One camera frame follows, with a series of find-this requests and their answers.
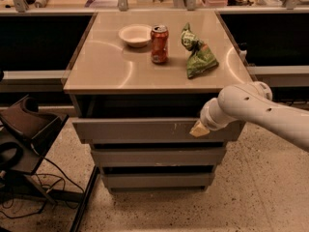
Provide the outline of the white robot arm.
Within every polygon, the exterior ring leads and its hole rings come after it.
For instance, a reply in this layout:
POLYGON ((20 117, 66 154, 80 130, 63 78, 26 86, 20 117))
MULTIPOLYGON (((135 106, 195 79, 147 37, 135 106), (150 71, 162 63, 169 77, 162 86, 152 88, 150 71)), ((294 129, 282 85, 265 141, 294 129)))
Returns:
POLYGON ((190 134, 204 136, 236 120, 256 124, 309 152, 309 112, 273 102, 270 88, 260 81, 224 87, 204 104, 190 134))

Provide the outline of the dark robot base tray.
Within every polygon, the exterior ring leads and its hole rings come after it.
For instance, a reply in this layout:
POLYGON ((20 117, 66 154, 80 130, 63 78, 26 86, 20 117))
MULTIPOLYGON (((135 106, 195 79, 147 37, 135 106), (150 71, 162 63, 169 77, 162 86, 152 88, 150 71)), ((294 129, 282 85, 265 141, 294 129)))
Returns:
POLYGON ((1 169, 33 174, 68 118, 64 113, 39 110, 29 96, 1 111, 1 169))

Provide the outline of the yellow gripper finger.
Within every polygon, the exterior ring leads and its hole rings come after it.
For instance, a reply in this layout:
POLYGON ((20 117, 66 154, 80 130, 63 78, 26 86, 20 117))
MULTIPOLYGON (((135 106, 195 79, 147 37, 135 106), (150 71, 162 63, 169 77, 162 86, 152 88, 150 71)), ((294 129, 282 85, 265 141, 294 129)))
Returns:
POLYGON ((206 128, 203 123, 198 120, 189 132, 194 137, 201 137, 210 133, 210 130, 206 128))

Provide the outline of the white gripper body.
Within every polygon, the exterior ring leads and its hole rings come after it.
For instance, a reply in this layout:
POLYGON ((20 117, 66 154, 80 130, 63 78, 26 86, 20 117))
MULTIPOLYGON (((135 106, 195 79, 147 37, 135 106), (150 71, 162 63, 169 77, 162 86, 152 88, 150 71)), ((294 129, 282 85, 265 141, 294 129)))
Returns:
POLYGON ((227 115, 219 106, 218 99, 207 101, 200 111, 200 121, 211 131, 219 131, 226 128, 235 118, 227 115))

